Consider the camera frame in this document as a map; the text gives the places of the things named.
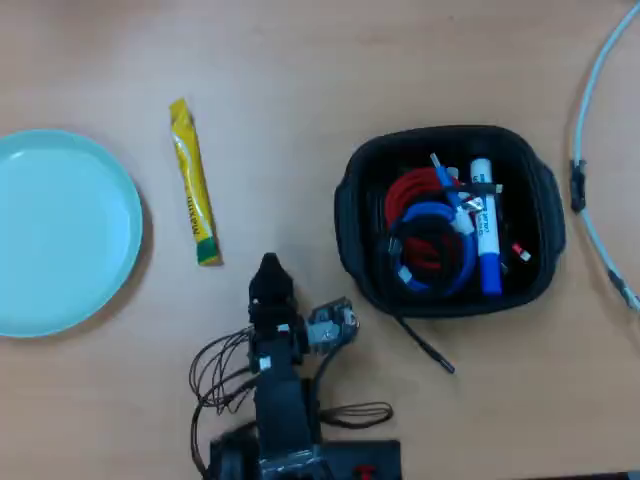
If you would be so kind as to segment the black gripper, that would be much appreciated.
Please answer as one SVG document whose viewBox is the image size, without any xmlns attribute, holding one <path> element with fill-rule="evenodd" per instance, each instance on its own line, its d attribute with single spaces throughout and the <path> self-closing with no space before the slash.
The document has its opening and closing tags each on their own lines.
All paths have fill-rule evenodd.
<svg viewBox="0 0 640 480">
<path fill-rule="evenodd" d="M 271 299 L 270 264 L 272 257 L 272 289 L 276 299 Z M 271 354 L 266 347 L 276 340 L 286 340 L 289 359 L 295 366 L 303 364 L 304 355 L 309 352 L 309 345 L 304 319 L 298 310 L 298 302 L 294 298 L 292 277 L 283 268 L 278 256 L 265 253 L 257 272 L 249 284 L 249 368 L 252 373 L 259 373 L 272 366 L 267 361 Z"/>
</svg>

